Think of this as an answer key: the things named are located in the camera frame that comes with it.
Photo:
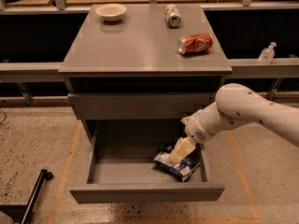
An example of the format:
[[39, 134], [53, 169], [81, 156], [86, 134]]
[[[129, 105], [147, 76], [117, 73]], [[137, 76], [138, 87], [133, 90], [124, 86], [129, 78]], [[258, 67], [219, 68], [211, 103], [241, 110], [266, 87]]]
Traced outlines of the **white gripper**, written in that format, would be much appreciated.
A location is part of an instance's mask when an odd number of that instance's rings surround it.
[[200, 120], [201, 113], [202, 111], [199, 110], [181, 120], [185, 125], [184, 132], [188, 137], [177, 140], [169, 156], [169, 160], [172, 163], [177, 164], [194, 152], [196, 143], [204, 144], [214, 137], [214, 134], [209, 133], [202, 125]]

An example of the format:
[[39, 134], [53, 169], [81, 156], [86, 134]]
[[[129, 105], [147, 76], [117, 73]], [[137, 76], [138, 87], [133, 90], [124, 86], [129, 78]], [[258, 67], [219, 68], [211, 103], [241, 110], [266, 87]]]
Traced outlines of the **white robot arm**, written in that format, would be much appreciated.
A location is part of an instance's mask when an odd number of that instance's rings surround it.
[[169, 161], [180, 163], [217, 133], [256, 122], [292, 144], [299, 145], [299, 109], [264, 99], [253, 90], [236, 83], [223, 85], [215, 102], [181, 120], [185, 138], [179, 138]]

